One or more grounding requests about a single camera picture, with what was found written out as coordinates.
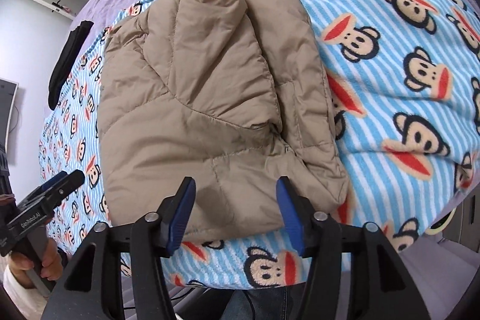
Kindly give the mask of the tan puffer jacket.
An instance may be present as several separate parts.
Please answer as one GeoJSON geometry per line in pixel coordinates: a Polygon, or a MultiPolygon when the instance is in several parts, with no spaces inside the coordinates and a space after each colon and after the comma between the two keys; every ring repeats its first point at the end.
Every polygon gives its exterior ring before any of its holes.
{"type": "Polygon", "coordinates": [[[151,212],[187,176],[192,242],[280,228],[283,176],[316,210],[345,201],[333,99],[300,0],[156,0],[114,26],[104,54],[97,129],[112,223],[151,212]]]}

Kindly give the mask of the blue jeans leg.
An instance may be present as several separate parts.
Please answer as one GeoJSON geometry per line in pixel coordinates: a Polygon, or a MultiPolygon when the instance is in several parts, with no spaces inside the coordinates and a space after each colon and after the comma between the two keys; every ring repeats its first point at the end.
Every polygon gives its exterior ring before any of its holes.
{"type": "Polygon", "coordinates": [[[281,288],[237,290],[220,319],[296,319],[303,292],[304,283],[281,288]]]}

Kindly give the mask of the black folded garment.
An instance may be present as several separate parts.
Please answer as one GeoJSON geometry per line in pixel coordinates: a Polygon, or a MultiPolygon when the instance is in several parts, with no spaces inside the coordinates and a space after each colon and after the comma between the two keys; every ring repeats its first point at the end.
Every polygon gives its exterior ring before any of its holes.
{"type": "Polygon", "coordinates": [[[49,78],[47,103],[51,110],[54,110],[58,105],[62,87],[67,81],[80,49],[93,26],[93,21],[83,20],[69,33],[49,78]]]}

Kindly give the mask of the white sleeve cuff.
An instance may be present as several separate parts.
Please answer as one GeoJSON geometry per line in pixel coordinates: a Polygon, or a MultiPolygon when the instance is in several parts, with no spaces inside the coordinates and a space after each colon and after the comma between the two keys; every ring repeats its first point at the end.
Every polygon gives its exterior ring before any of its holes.
{"type": "Polygon", "coordinates": [[[28,320],[39,320],[46,307],[47,299],[36,288],[24,288],[7,266],[3,272],[3,287],[17,309],[28,320]]]}

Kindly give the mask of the blue striped monkey blanket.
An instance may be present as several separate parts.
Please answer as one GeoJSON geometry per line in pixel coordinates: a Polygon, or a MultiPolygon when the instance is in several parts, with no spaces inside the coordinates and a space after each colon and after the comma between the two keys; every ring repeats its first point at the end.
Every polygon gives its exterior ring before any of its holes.
{"type": "MultiPolygon", "coordinates": [[[[73,254],[95,223],[112,223],[100,166],[98,106],[106,39],[156,0],[121,9],[78,54],[39,141],[41,176],[81,170],[85,183],[47,231],[73,254]]],[[[377,223],[404,251],[455,196],[479,182],[479,17],[464,0],[300,0],[334,107],[350,181],[337,221],[377,223]]],[[[163,268],[176,285],[267,288],[304,282],[308,262],[283,224],[244,238],[185,236],[163,268]]]]}

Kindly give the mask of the wall mounted monitor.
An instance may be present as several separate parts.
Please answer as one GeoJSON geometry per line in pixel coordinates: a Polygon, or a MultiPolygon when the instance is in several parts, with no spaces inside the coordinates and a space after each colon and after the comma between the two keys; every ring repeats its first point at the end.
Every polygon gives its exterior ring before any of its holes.
{"type": "Polygon", "coordinates": [[[16,100],[18,84],[6,79],[0,79],[0,137],[1,146],[7,150],[10,122],[16,100]]]}

